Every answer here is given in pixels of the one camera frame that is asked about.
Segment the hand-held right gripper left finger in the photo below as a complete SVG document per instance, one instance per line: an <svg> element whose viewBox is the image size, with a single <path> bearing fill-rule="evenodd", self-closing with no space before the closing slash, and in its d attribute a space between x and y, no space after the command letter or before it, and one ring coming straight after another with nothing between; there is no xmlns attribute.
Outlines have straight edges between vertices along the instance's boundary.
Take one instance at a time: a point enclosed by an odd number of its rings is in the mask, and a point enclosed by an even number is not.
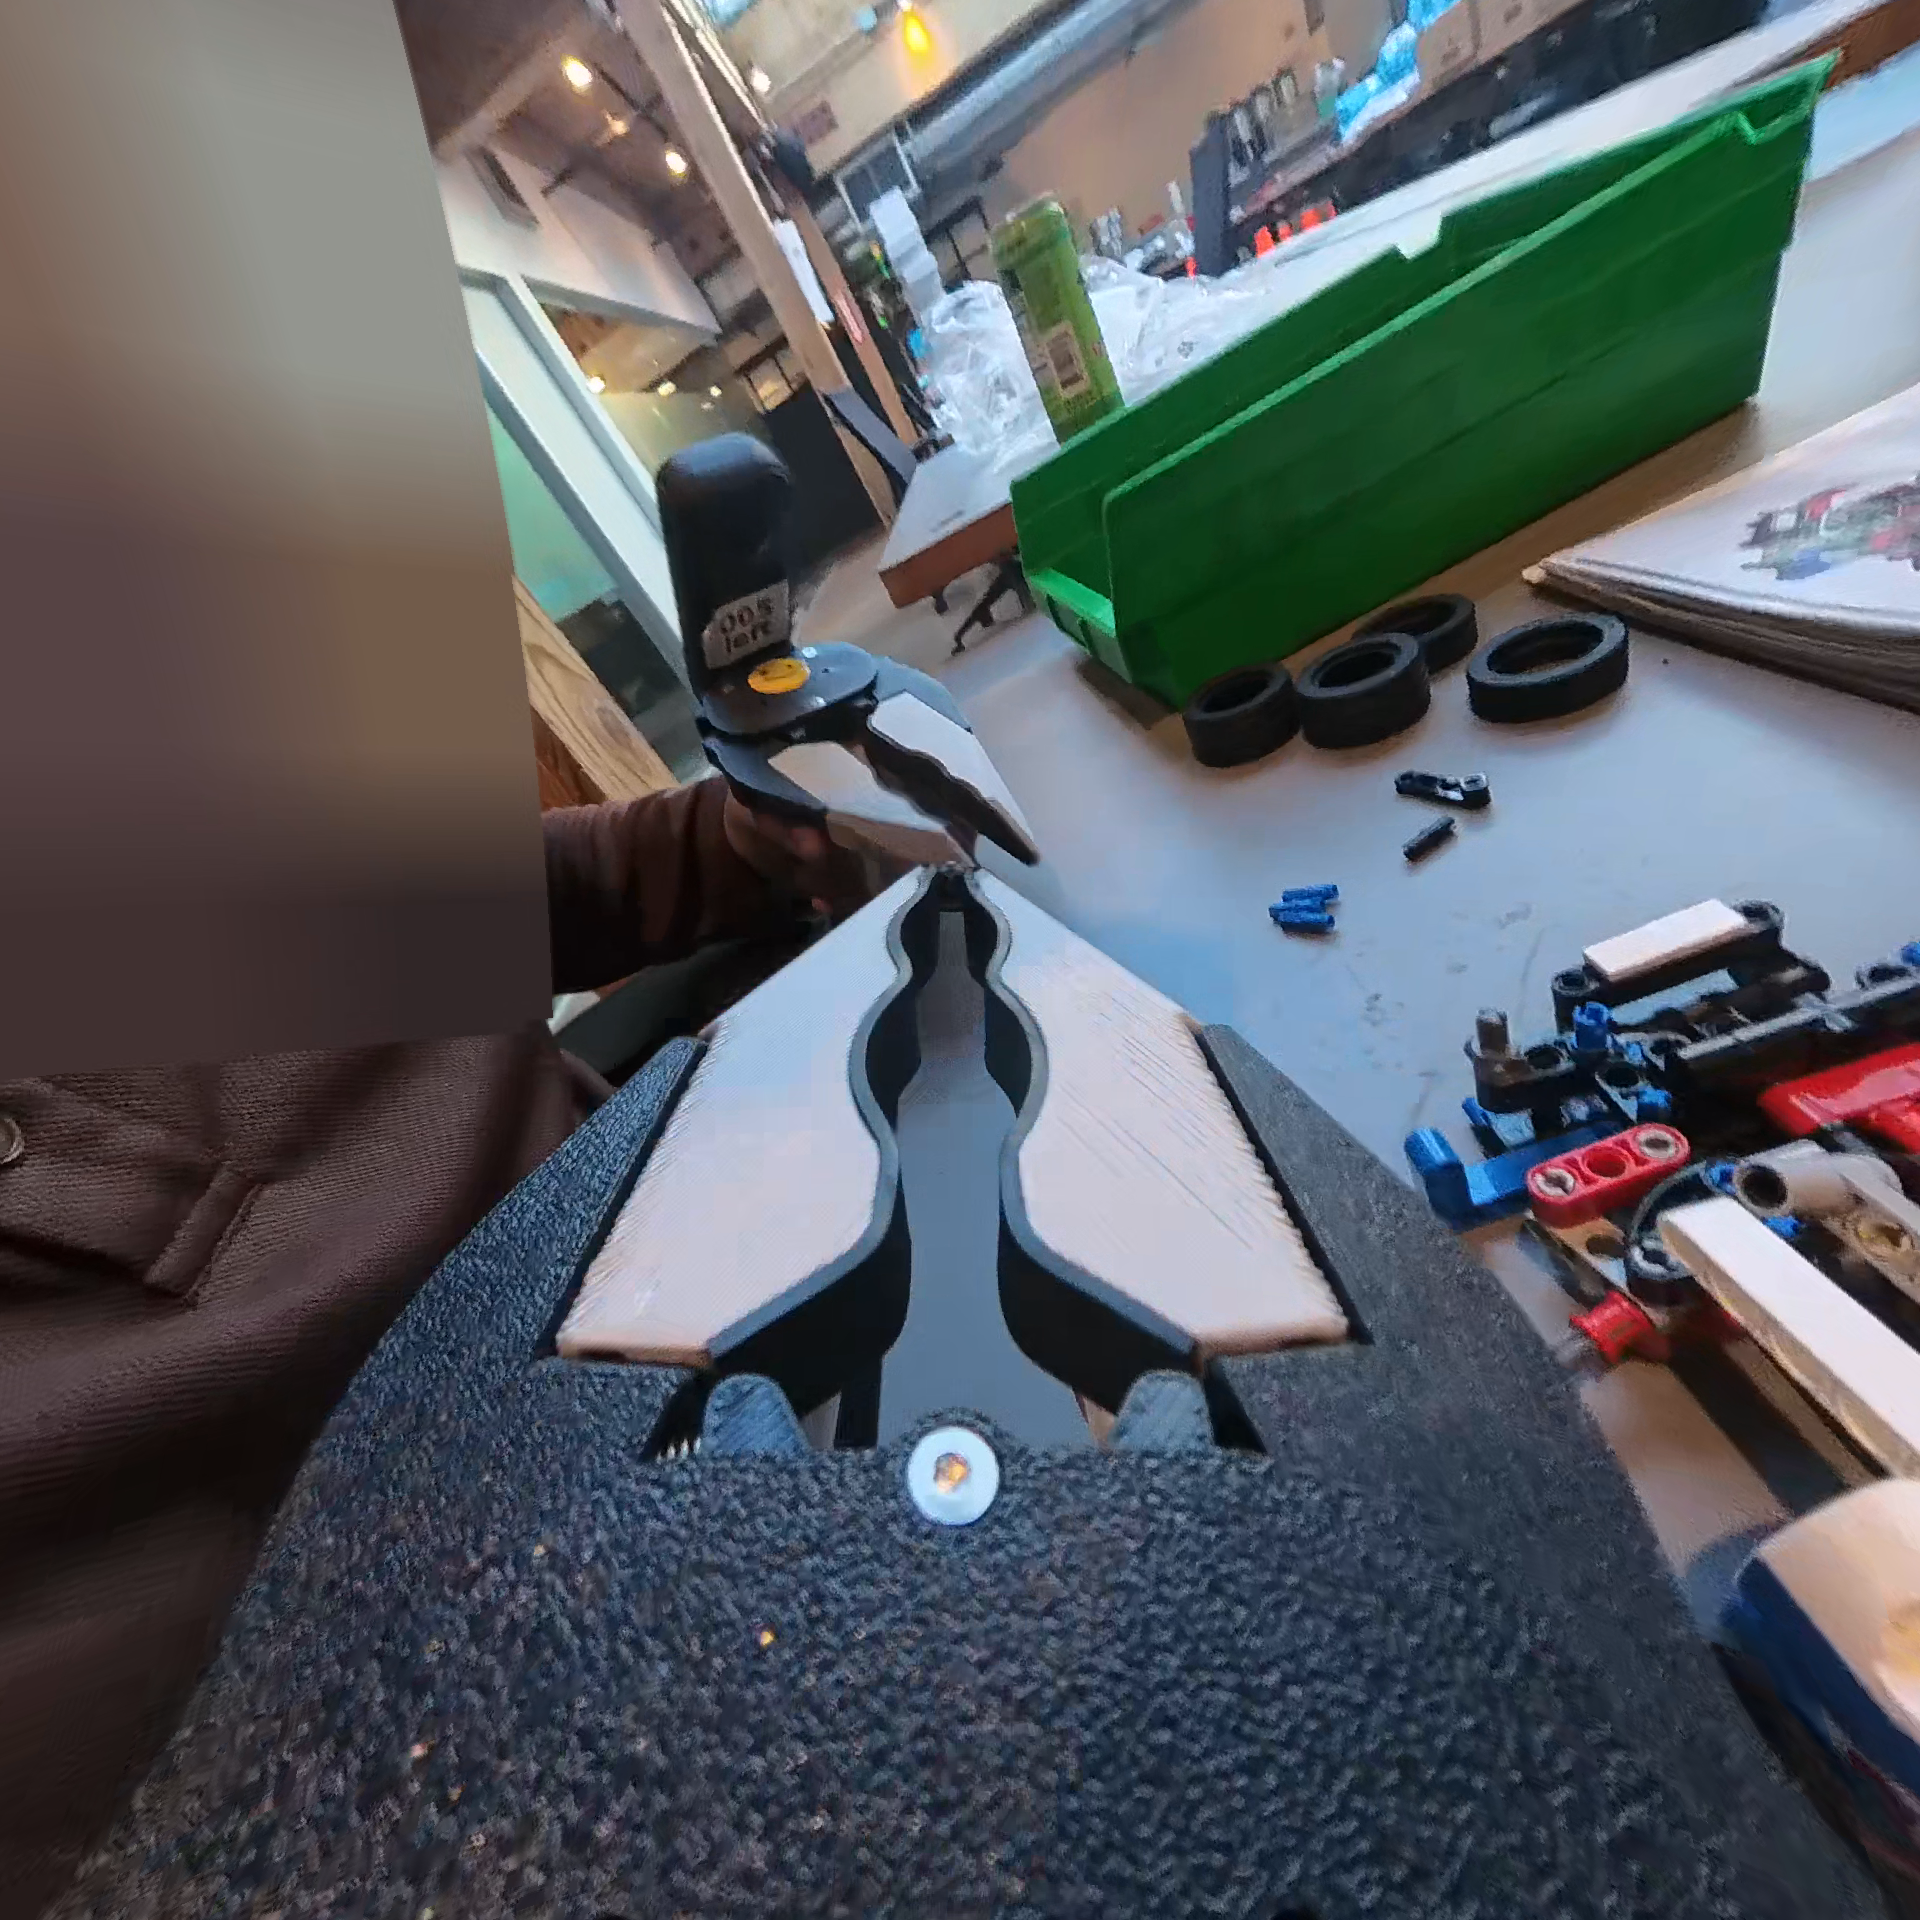
<svg viewBox="0 0 1920 1920"><path fill-rule="evenodd" d="M765 1377L795 1413L878 1384L905 1327L897 1121L940 939L941 878L912 871L712 1022L557 1357Z"/></svg>

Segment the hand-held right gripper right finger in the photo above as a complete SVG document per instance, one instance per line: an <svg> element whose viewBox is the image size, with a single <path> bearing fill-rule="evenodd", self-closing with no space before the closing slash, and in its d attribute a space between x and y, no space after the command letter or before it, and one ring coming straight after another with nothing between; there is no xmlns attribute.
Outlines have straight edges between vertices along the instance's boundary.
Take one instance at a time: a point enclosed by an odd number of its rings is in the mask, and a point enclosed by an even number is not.
<svg viewBox="0 0 1920 1920"><path fill-rule="evenodd" d="M1147 1374L1350 1341L1187 1009L988 874L966 965L1012 1106L996 1274L1026 1358L1117 1413Z"/></svg>

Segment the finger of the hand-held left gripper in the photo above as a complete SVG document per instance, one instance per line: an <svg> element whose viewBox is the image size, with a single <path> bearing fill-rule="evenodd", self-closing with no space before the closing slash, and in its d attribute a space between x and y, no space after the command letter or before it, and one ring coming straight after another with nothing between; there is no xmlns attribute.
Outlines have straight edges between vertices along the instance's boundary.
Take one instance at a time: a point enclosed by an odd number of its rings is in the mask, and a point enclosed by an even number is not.
<svg viewBox="0 0 1920 1920"><path fill-rule="evenodd" d="M864 755L876 776L925 811L964 850L980 843L1025 867L1040 847L977 735L923 697L885 697L867 721Z"/></svg>
<svg viewBox="0 0 1920 1920"><path fill-rule="evenodd" d="M837 848L898 870L966 871L977 864L955 827L883 785L876 771L841 744L784 746L765 758L765 778L774 795L764 809L779 809Z"/></svg>

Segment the brick model race car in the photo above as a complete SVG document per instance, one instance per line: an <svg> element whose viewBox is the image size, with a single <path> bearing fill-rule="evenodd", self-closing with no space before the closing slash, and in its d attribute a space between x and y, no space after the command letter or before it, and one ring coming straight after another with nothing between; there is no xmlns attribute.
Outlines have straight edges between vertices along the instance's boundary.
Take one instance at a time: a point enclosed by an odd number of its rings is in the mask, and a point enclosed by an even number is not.
<svg viewBox="0 0 1920 1920"><path fill-rule="evenodd" d="M1918 1883L1918 974L1852 983L1764 902L1596 944L1553 1026L1481 1010L1480 1141L1405 1139L1434 1214L1516 1222L1576 1302L1576 1377L1642 1362L1768 1408L1817 1469L1704 1552L1707 1627L1762 1730L1897 1915Z"/></svg>

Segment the green plastic bin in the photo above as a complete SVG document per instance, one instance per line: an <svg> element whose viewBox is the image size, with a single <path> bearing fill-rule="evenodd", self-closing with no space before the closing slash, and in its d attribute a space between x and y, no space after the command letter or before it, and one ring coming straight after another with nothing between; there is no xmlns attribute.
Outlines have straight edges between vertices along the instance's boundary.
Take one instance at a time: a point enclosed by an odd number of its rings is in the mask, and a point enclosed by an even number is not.
<svg viewBox="0 0 1920 1920"><path fill-rule="evenodd" d="M1834 57L1451 210L1012 485L1025 576L1168 707L1760 386Z"/></svg>

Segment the grey desk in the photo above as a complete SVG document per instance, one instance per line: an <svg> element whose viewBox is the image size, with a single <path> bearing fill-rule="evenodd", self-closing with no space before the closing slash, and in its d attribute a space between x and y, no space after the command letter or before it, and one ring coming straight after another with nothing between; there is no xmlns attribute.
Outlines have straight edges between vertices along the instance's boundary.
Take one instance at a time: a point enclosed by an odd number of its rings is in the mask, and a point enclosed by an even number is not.
<svg viewBox="0 0 1920 1920"><path fill-rule="evenodd" d="M1522 570L1810 440L1918 371L1916 134L1809 186L1782 263L1760 397L1661 458L1457 568L1492 637L1542 617ZM1229 1025L1389 1170L1404 1136L1466 1141L1466 1039L1481 1009L1534 1035L1553 974L1589 944L1704 899L1768 899L1789 944L1842 983L1918 933L1912 717L1688 645L1636 637L1627 687L1548 728L1488 728L1460 677L1427 721L1369 752L1300 744L1237 773L1201 768L1177 719L1114 695L1044 621L948 671L1044 850L1010 882L1165 998ZM1422 821L1394 773L1481 773L1492 805L1405 864ZM1266 907L1340 888L1337 930L1292 939ZM1036 1445L1089 1429L1010 1341L990 1201L1010 1126L980 1054L960 928L918 1001L902 1095L902 1191L933 1247L880 1386L880 1440L977 1408ZM1861 1475L1749 1350L1669 1374L1581 1384L1636 1487L1697 1623L1712 1632L1745 1554Z"/></svg>

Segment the person's left hand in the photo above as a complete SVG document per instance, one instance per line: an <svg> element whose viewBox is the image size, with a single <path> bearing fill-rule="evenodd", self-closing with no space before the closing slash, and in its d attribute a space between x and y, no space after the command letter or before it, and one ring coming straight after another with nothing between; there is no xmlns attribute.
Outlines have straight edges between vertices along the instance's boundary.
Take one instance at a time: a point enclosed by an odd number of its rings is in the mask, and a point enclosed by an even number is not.
<svg viewBox="0 0 1920 1920"><path fill-rule="evenodd" d="M843 850L826 831L754 811L728 795L725 834L734 856L769 885L818 910L843 895Z"/></svg>

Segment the wooden cabinet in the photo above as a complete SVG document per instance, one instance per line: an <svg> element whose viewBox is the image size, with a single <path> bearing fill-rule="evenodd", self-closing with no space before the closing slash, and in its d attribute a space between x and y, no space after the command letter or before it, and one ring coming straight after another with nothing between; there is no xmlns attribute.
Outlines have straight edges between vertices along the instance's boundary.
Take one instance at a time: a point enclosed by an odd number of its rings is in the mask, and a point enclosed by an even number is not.
<svg viewBox="0 0 1920 1920"><path fill-rule="evenodd" d="M627 802L673 792L681 779L618 707L588 662L512 581L520 651L536 728L541 811Z"/></svg>

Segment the black rubber tyre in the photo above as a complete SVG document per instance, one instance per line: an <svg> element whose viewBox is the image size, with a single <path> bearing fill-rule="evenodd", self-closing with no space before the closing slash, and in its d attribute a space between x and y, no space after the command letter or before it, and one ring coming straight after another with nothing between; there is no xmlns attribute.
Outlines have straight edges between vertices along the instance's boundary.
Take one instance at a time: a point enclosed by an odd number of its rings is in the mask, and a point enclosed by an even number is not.
<svg viewBox="0 0 1920 1920"><path fill-rule="evenodd" d="M1289 746L1300 735L1302 709L1283 663L1256 663L1195 690L1182 721L1195 762L1229 771Z"/></svg>
<svg viewBox="0 0 1920 1920"><path fill-rule="evenodd" d="M1477 605L1457 592L1422 595L1381 609L1353 626L1353 640L1404 637L1418 640L1430 679L1462 665L1481 645Z"/></svg>
<svg viewBox="0 0 1920 1920"><path fill-rule="evenodd" d="M1379 746L1418 728L1429 707L1424 645L1400 632L1345 640L1298 677L1302 737L1326 752Z"/></svg>
<svg viewBox="0 0 1920 1920"><path fill-rule="evenodd" d="M1627 682L1629 637L1618 615L1563 613L1522 622L1468 662L1473 714L1534 725L1598 707Z"/></svg>

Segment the clear plastic bag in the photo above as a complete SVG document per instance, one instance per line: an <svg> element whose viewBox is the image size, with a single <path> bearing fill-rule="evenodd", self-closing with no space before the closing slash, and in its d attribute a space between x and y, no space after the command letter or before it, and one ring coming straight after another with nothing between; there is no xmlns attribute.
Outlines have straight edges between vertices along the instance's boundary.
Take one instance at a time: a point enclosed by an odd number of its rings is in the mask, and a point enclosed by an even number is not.
<svg viewBox="0 0 1920 1920"><path fill-rule="evenodd" d="M1105 257L1085 257L1082 269L1128 405L1164 391L1272 318L1257 289L1154 279ZM994 282L972 279L946 293L923 339L921 371L941 434L1000 470L1038 464L1056 450L1040 384Z"/></svg>

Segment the green drink can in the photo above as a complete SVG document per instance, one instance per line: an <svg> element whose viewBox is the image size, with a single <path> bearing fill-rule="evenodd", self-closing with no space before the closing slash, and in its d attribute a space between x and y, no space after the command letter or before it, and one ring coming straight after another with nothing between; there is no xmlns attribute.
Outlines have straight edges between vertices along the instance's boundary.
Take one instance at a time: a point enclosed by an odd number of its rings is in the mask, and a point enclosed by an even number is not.
<svg viewBox="0 0 1920 1920"><path fill-rule="evenodd" d="M1065 208L1042 198L992 230L992 266L1054 440L1073 443L1124 400Z"/></svg>

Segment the open instruction booklet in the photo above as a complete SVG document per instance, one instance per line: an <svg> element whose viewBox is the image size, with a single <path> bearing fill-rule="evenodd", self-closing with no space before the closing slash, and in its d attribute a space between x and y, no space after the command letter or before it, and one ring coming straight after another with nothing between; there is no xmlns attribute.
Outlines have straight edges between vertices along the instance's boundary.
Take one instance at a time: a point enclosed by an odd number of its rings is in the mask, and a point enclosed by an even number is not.
<svg viewBox="0 0 1920 1920"><path fill-rule="evenodd" d="M1526 583L1918 714L1918 390L1566 546Z"/></svg>

